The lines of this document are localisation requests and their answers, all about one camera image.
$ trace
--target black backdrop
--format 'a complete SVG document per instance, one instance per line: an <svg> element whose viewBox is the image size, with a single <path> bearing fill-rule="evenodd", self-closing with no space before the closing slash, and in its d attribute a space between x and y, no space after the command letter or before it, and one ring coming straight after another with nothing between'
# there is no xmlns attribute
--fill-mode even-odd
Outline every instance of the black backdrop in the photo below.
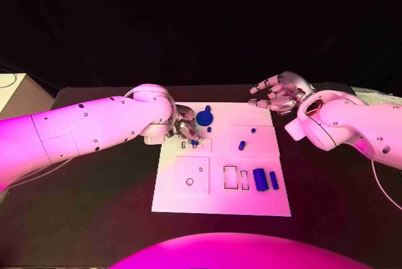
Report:
<svg viewBox="0 0 402 269"><path fill-rule="evenodd" d="M63 87L291 70L402 95L400 0L1 0L0 65Z"/></svg>

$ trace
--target robotic hand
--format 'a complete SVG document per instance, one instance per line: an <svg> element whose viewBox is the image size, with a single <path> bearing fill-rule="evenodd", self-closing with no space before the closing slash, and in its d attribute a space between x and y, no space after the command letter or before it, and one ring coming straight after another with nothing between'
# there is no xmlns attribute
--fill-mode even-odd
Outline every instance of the robotic hand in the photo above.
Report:
<svg viewBox="0 0 402 269"><path fill-rule="evenodd" d="M285 71L258 83L249 90L270 87L269 100L249 100L249 105L269 108L279 115L296 106L296 118L285 125L294 140L307 137L328 151L350 144L379 163L402 169L402 106L367 105L356 96L338 91L319 91L295 73Z"/></svg>
<svg viewBox="0 0 402 269"><path fill-rule="evenodd" d="M152 84L139 85L124 97L1 120L0 191L31 171L138 135L145 144L161 144L174 134L201 140L194 131L194 111L175 105L167 90Z"/></svg>

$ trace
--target white board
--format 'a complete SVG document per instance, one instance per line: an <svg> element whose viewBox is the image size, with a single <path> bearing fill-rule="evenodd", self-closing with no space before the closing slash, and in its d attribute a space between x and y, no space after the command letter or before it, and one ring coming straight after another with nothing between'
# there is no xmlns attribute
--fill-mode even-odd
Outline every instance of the white board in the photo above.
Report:
<svg viewBox="0 0 402 269"><path fill-rule="evenodd" d="M210 106L211 131L197 125L197 148L174 136L165 138L158 159L152 211L174 213L291 216L279 162L275 129L266 109L246 103L177 102L194 112ZM223 167L232 188L224 188ZM253 169L263 168L268 191L256 191ZM279 189L272 189L269 172Z"/></svg>

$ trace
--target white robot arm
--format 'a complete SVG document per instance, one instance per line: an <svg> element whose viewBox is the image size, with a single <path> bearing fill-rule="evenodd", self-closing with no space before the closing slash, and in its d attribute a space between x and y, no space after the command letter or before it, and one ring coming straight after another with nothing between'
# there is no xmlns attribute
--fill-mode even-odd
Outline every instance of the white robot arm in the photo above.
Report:
<svg viewBox="0 0 402 269"><path fill-rule="evenodd" d="M307 137L328 151L350 144L379 163L402 169L402 106L368 106L356 96L338 91L319 91L289 71L262 81L252 89L270 87L269 100L249 100L249 105L269 108L281 115L298 106L296 118L285 125L294 140Z"/></svg>
<svg viewBox="0 0 402 269"><path fill-rule="evenodd" d="M62 160L102 150L135 136L161 144L164 135L200 141L194 112L175 106L152 84L43 113L0 121L0 191L21 176Z"/></svg>

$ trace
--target black table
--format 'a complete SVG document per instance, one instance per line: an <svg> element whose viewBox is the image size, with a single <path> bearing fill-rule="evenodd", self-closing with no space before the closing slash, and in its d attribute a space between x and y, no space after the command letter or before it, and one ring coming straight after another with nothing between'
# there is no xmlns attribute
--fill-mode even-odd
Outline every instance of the black table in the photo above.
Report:
<svg viewBox="0 0 402 269"><path fill-rule="evenodd" d="M246 102L249 88L167 89L175 101ZM54 108L126 91L66 88ZM152 213L160 145L138 137L10 189L0 205L0 265L103 267L171 238L250 232L317 245L373 267L402 267L402 212L379 190L370 161L347 145L324 152L307 139L295 142L283 130L292 118L272 114L292 217ZM376 168L384 189L397 193L399 171Z"/></svg>

